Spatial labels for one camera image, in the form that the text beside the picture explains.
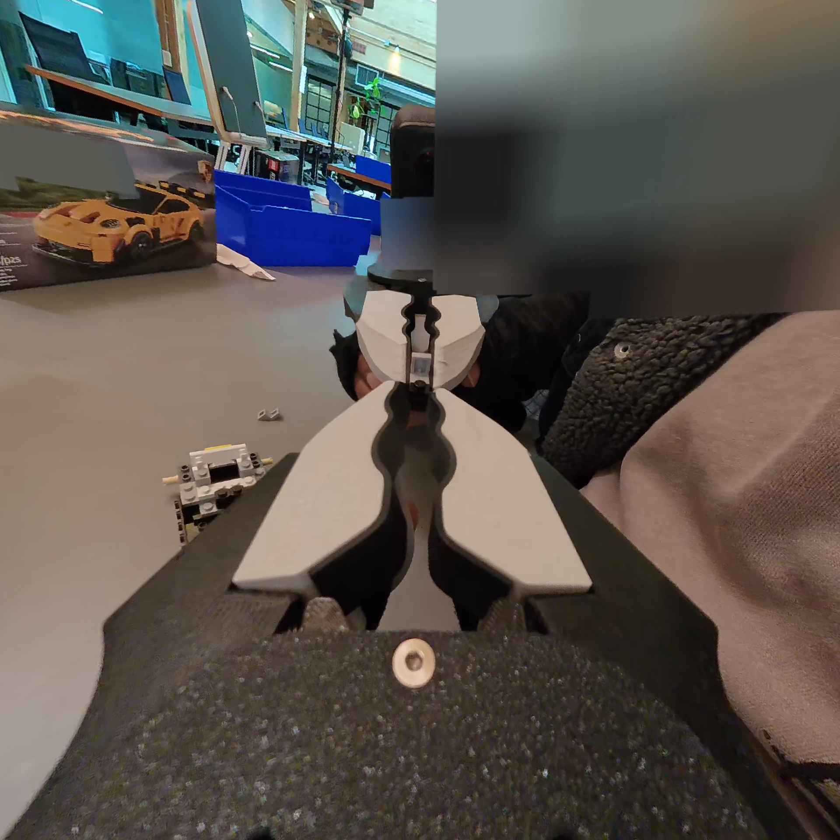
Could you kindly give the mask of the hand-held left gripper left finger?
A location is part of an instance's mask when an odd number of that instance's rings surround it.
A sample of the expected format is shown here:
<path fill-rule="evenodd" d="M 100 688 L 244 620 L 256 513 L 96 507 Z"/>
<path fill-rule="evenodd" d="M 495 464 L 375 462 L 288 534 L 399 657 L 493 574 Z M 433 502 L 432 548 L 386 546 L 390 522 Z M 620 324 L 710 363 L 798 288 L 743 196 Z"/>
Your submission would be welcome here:
<path fill-rule="evenodd" d="M 396 478 L 408 389 L 386 382 L 306 444 L 232 578 L 243 592 L 333 599 L 375 630 L 411 562 L 414 525 Z"/>

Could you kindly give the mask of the white paper bag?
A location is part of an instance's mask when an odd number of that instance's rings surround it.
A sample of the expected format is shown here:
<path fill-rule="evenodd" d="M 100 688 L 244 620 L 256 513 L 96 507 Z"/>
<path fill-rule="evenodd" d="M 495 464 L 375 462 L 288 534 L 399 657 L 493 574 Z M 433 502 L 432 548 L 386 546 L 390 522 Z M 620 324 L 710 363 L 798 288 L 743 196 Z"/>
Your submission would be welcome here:
<path fill-rule="evenodd" d="M 268 282 L 276 280 L 273 275 L 258 266 L 251 259 L 222 244 L 217 244 L 216 246 L 216 262 L 219 265 L 235 269 L 253 279 Z"/>

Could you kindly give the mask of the blue plastic bin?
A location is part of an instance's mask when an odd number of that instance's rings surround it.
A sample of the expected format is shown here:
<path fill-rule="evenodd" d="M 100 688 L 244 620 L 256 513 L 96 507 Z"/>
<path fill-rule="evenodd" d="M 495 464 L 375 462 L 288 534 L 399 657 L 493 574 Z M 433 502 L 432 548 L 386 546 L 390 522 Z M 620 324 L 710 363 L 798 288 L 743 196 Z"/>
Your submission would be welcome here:
<path fill-rule="evenodd" d="M 371 220 L 312 209 L 306 187 L 214 172 L 217 243 L 262 267 L 354 267 Z"/>
<path fill-rule="evenodd" d="M 327 166 L 325 193 L 332 214 L 366 218 L 371 234 L 382 234 L 382 199 L 391 197 L 392 168 L 389 163 L 358 155 L 352 166 Z"/>

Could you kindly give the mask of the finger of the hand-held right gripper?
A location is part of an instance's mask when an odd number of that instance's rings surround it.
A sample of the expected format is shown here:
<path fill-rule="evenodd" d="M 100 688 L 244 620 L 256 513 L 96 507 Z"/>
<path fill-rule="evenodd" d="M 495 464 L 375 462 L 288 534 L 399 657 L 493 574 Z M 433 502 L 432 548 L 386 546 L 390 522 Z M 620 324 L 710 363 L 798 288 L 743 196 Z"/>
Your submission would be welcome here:
<path fill-rule="evenodd" d="M 434 296 L 430 299 L 432 323 L 432 389 L 454 389 L 474 367 L 486 331 L 478 302 L 468 296 Z"/>
<path fill-rule="evenodd" d="M 380 382 L 420 382 L 414 374 L 408 317 L 413 296 L 395 290 L 368 290 L 356 323 L 360 351 Z"/>

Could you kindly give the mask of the black standing panel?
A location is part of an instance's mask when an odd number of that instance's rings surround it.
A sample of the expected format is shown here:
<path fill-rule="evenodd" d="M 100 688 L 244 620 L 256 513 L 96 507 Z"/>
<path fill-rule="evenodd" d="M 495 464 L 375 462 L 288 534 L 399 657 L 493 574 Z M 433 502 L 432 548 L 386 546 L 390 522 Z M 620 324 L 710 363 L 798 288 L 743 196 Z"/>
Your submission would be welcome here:
<path fill-rule="evenodd" d="M 239 1 L 189 1 L 190 30 L 206 104 L 222 141 L 268 147 L 254 61 Z"/>

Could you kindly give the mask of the toy brick car chassis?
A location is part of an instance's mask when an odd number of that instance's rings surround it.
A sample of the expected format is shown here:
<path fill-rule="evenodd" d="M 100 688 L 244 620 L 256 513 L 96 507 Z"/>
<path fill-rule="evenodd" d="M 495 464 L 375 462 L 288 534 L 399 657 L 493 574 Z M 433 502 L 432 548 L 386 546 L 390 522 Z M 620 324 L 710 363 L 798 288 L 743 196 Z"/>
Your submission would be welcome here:
<path fill-rule="evenodd" d="M 162 484 L 172 493 L 178 537 L 182 546 L 193 541 L 243 493 L 254 487 L 275 464 L 245 444 L 193 451 L 174 476 Z"/>

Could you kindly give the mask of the beige hoodie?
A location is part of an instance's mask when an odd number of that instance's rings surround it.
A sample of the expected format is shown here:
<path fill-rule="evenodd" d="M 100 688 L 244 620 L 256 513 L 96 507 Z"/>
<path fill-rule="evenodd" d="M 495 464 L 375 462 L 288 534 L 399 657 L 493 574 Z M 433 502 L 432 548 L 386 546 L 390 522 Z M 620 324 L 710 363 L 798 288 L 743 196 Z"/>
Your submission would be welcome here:
<path fill-rule="evenodd" d="M 839 313 L 735 353 L 583 496 L 718 629 L 733 709 L 794 763 L 839 758 Z"/>

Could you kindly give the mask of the long wooden table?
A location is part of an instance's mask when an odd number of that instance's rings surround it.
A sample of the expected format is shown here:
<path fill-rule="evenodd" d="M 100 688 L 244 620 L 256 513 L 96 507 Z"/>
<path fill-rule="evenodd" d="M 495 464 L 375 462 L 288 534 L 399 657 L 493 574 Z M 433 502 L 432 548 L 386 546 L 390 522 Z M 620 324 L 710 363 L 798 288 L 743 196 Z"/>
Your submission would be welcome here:
<path fill-rule="evenodd" d="M 173 119 L 176 121 L 214 126 L 207 112 L 201 109 L 195 109 L 189 104 L 165 98 L 156 98 L 143 93 L 101 84 L 96 81 L 70 77 L 59 72 L 45 70 L 35 66 L 25 65 L 24 68 L 31 75 L 110 100 L 122 107 L 134 109 L 138 112 L 151 113 L 161 119 Z"/>

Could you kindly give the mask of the dark fleece jacket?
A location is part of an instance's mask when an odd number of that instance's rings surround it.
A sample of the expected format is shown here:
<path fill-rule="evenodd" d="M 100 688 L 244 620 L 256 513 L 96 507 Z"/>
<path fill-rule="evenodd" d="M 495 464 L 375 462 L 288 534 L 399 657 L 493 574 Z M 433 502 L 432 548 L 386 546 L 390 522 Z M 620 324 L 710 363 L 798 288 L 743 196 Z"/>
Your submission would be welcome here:
<path fill-rule="evenodd" d="M 566 345 L 542 407 L 539 453 L 583 488 L 736 352 L 788 316 L 587 319 Z"/>

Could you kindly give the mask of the person's right hand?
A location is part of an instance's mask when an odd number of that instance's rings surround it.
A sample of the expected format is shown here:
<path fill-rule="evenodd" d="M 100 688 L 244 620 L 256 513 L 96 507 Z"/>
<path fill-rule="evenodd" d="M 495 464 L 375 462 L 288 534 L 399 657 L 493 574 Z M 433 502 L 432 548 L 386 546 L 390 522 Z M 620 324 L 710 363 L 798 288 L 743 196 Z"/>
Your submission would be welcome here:
<path fill-rule="evenodd" d="M 332 336 L 330 353 L 336 364 L 339 382 L 347 395 L 358 401 L 381 385 L 383 380 L 373 372 L 365 359 L 357 332 L 344 336 L 334 330 Z"/>

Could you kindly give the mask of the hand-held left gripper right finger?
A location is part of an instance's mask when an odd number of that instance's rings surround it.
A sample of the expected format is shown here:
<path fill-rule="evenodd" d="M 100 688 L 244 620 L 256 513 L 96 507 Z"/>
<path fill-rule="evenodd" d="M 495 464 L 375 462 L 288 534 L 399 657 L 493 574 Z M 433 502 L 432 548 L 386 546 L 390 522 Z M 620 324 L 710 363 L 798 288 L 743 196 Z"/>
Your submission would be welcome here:
<path fill-rule="evenodd" d="M 529 451 L 444 389 L 429 396 L 427 419 L 439 484 L 428 568 L 458 628 L 474 632 L 496 604 L 591 594 L 592 578 Z"/>

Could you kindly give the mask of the grey desk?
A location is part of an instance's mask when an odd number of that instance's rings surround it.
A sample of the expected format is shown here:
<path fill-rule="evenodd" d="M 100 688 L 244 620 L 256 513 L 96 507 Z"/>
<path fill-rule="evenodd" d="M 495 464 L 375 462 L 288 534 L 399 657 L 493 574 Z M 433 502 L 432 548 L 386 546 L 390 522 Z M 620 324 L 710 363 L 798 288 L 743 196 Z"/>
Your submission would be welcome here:
<path fill-rule="evenodd" d="M 329 347 L 354 271 L 270 273 L 2 294 L 2 835 L 79 727 L 102 625 L 180 548 L 163 477 L 214 445 L 279 460 L 350 405 Z"/>

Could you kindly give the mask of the toy car set box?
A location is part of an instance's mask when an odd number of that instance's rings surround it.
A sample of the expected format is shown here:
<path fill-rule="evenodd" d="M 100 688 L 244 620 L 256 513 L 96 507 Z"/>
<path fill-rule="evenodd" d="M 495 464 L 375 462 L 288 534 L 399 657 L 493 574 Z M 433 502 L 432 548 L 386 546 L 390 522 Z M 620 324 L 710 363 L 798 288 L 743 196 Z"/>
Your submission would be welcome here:
<path fill-rule="evenodd" d="M 165 133 L 3 102 L 1 291 L 214 263 L 214 163 Z"/>

